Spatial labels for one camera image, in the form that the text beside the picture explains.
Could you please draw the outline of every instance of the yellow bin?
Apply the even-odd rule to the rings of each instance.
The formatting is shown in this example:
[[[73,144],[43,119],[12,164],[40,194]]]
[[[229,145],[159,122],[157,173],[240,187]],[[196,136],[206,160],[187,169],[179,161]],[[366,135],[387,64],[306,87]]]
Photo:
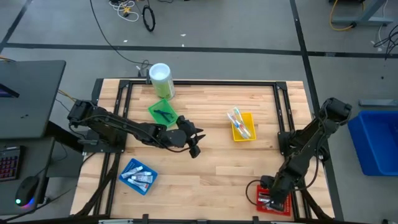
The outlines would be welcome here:
[[[246,128],[250,131],[251,133],[251,138],[249,139],[244,139],[238,130],[236,130],[234,124],[231,122],[231,127],[232,127],[232,135],[234,136],[234,141],[253,141],[256,140],[256,130],[254,129],[254,121],[253,121],[253,115],[251,113],[241,113],[243,123],[246,126]]]

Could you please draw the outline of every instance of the desk leg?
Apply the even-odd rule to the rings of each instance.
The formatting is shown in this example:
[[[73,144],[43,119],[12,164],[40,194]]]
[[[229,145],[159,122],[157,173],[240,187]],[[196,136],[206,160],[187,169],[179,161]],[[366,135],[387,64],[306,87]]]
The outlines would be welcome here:
[[[78,137],[51,121],[49,121],[49,123],[47,124],[45,135],[55,137],[55,140],[57,140],[57,142],[67,145],[79,153],[83,152],[83,145],[78,143]]]

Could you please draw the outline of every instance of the wooden tabletop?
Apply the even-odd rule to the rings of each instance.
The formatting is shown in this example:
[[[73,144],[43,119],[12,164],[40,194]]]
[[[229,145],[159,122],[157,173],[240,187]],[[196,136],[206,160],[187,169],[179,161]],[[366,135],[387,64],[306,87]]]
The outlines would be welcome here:
[[[104,80],[99,106],[113,111],[118,83],[118,79]],[[311,122],[303,83],[287,82],[287,86],[295,127],[302,129]],[[129,135],[118,175],[135,158],[156,170],[159,176],[145,196],[117,180],[111,217],[142,218],[142,214],[148,213],[149,218],[156,219],[252,220],[258,216],[260,220],[293,220],[293,217],[257,212],[245,196],[248,182],[262,175],[275,176],[284,161],[277,142],[279,127],[272,87],[176,85],[175,90],[175,97],[169,101],[174,110],[204,129],[206,137],[199,143],[201,154],[192,159],[188,152],[177,154],[146,146]],[[285,126],[289,130],[282,94],[280,96]],[[134,85],[128,118],[138,123],[153,123],[147,108],[157,101],[151,85]],[[231,123],[226,117],[226,111],[233,106],[253,114],[256,141],[233,141]],[[81,169],[71,214],[79,211],[96,190],[103,157],[103,154],[94,155]],[[312,180],[314,170],[315,158],[306,176],[307,183]],[[325,213],[334,217],[322,167],[308,191]],[[255,192],[253,184],[249,196],[254,201]],[[104,212],[107,194],[106,189],[101,212]]]

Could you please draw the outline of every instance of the blue plastic crate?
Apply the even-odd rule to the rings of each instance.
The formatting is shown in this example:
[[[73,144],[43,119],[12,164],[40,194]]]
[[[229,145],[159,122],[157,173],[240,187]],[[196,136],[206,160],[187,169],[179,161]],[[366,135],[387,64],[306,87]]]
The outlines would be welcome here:
[[[348,128],[365,175],[398,176],[398,111],[362,111]]]
[[[152,176],[154,177],[152,183],[146,183],[146,184],[149,184],[147,191],[143,191],[143,190],[141,190],[138,186],[136,186],[136,185],[134,185],[134,184],[130,184],[130,183],[127,181],[128,178],[124,179],[124,178],[122,177],[122,174],[127,173],[127,172],[129,172],[131,169],[134,169],[134,168],[140,167],[140,166],[143,167],[143,169],[142,169],[140,172],[144,172],[144,171],[152,172]],[[119,180],[120,180],[121,182],[127,184],[127,185],[128,185],[129,187],[131,187],[132,189],[136,190],[138,193],[140,193],[140,194],[142,194],[142,195],[145,195],[146,193],[148,193],[148,191],[149,191],[150,187],[152,186],[152,184],[154,184],[154,182],[155,182],[155,180],[156,180],[156,177],[157,177],[157,173],[156,173],[154,170],[152,170],[151,168],[145,166],[145,164],[139,162],[139,161],[136,160],[136,159],[131,159],[130,162],[129,162],[129,164],[127,164],[126,168],[124,168],[123,172],[121,172],[121,174],[119,175]]]

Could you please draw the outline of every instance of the concrete floor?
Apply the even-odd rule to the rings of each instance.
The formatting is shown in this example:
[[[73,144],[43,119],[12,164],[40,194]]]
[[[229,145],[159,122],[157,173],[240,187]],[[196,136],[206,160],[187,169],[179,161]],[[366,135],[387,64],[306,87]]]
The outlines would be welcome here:
[[[304,81],[308,100],[311,99],[289,0],[175,0],[173,4],[150,1],[157,21],[153,33],[145,30],[142,21],[120,19],[107,0],[93,0],[99,23],[113,45],[148,47],[122,51],[127,58],[167,63],[174,78],[301,80]],[[25,0],[0,1],[0,40],[6,36],[24,4]],[[308,51],[380,53],[371,43],[375,40],[377,27],[335,32],[328,26],[331,5],[327,0],[299,0],[296,4]],[[390,0],[386,16],[396,16],[394,12],[397,10],[398,1]],[[335,14],[360,13],[360,5],[339,4]],[[382,37],[393,25],[383,29]],[[88,0],[33,0],[7,43],[10,45],[2,43],[5,48],[1,50],[0,47],[0,53],[14,60],[67,61],[60,88],[75,98],[90,99],[97,78],[137,75],[136,66],[112,50],[77,49],[77,45],[106,45]],[[39,46],[52,49],[25,49],[18,44],[55,45]],[[72,49],[62,49],[67,45],[72,45]],[[174,48],[168,51],[162,47]],[[186,48],[190,50],[189,47],[284,50],[295,55],[284,55],[285,52],[249,54],[233,50],[228,53],[184,52]],[[337,97],[351,103],[353,116],[356,116],[362,110],[357,106],[360,98],[397,97],[397,59],[384,61],[367,58],[366,54],[363,56],[309,58],[321,104],[328,97]],[[66,98],[58,96],[58,99],[67,107],[72,107]],[[51,121],[67,128],[66,116],[65,109],[56,103]],[[341,202],[343,218],[365,223],[379,223],[383,218],[397,221],[398,198],[395,189],[398,179],[363,175],[347,127],[334,134],[329,145],[339,193],[339,198],[333,199]],[[81,156],[68,153],[72,156],[67,164],[78,166]],[[67,178],[52,178],[47,195],[55,197],[74,188],[76,182],[76,174]],[[73,193],[72,190],[69,196],[60,198],[52,206],[18,220],[66,217]]]

